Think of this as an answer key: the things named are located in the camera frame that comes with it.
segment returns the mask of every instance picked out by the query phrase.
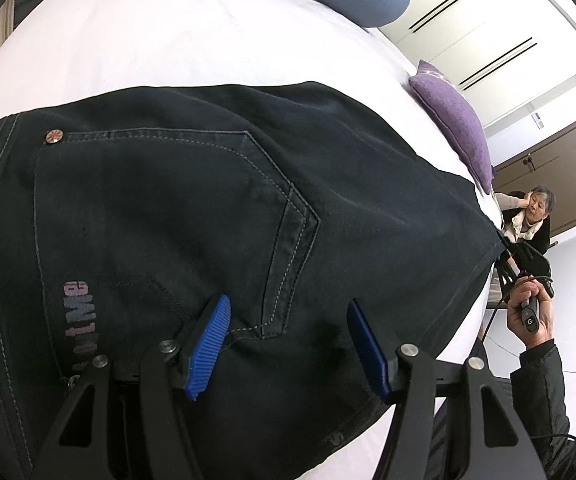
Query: elderly woman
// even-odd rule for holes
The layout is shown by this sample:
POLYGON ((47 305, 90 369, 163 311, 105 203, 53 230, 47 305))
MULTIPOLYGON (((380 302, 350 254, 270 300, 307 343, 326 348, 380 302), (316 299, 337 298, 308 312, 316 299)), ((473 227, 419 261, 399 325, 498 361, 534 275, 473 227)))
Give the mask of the elderly woman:
MULTIPOLYGON (((524 240, 533 248, 544 254, 550 245, 550 219, 548 215, 555 207, 555 195, 546 186, 537 186, 528 193, 512 191, 506 195, 495 193, 504 217, 502 232, 512 243, 524 240)), ((514 272, 519 268, 511 258, 510 265, 514 272)), ((497 271, 493 272, 488 293, 488 305, 496 305, 501 300, 501 288, 497 271)))

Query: bed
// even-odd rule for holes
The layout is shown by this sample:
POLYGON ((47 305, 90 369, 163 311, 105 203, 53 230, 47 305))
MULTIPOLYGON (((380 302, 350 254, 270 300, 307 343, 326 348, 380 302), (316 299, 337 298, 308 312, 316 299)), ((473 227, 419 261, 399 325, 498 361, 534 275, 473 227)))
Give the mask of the bed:
MULTIPOLYGON (((375 111, 434 167, 473 182, 412 97, 414 73, 378 30, 314 0, 45 0, 0 49, 0 118, 135 86, 315 81, 375 111)), ((494 199, 475 190, 500 227, 494 199)), ((440 359, 468 356, 486 297, 484 289, 440 359)), ((371 478, 391 418, 392 409, 302 479, 371 478)))

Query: purple pillow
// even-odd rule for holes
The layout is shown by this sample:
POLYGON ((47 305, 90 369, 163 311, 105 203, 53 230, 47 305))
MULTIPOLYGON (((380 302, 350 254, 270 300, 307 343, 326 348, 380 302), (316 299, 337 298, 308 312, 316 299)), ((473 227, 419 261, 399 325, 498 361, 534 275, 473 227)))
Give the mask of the purple pillow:
POLYGON ((474 108, 447 77, 433 65, 420 61, 410 86, 428 108, 443 132, 483 190, 492 192, 492 165, 484 128, 474 108))

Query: jacket cuff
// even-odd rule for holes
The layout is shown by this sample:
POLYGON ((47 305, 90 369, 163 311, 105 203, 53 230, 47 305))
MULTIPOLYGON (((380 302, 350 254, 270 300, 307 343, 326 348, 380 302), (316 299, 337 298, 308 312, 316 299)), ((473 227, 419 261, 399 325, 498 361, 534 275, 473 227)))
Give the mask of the jacket cuff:
POLYGON ((553 348, 555 348, 555 340, 549 339, 545 343, 535 346, 525 352, 519 354, 519 362, 521 366, 524 366, 528 363, 534 363, 543 359, 543 357, 550 352, 553 348))

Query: gray hair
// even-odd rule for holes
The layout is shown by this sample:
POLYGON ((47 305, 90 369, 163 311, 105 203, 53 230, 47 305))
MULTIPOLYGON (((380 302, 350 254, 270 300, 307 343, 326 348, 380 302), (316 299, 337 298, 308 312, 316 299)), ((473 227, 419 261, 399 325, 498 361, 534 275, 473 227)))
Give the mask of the gray hair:
POLYGON ((550 213, 555 209, 555 194, 546 186, 535 186, 530 191, 535 195, 543 195, 546 197, 546 213, 550 213))

